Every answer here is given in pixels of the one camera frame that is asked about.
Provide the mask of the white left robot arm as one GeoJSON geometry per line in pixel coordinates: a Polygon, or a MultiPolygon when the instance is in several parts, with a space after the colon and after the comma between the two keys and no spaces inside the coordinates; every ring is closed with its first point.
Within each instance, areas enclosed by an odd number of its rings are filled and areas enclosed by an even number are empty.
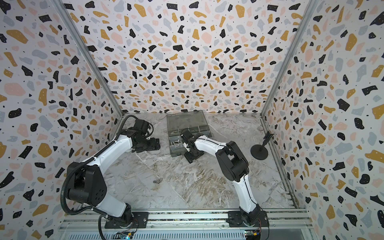
{"type": "Polygon", "coordinates": [[[127,129],[120,125],[113,140],[83,162],[73,162],[67,168],[60,202],[67,215],[78,215],[91,210],[118,228],[134,223],[131,206],[113,197],[105,183],[104,174],[125,152],[157,151],[160,140],[152,137],[151,123],[134,117],[134,125],[127,129]]]}

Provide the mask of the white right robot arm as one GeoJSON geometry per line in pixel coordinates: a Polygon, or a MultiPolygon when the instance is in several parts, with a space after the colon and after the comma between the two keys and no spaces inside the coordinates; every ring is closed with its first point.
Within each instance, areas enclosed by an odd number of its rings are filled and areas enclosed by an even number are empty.
{"type": "Polygon", "coordinates": [[[217,158],[223,175],[235,187],[243,223],[248,226],[256,224],[261,214],[261,208],[249,183],[249,163],[238,145],[233,141],[218,142],[203,134],[194,135],[190,131],[182,133],[181,138],[187,150],[184,156],[189,163],[205,153],[217,158]]]}

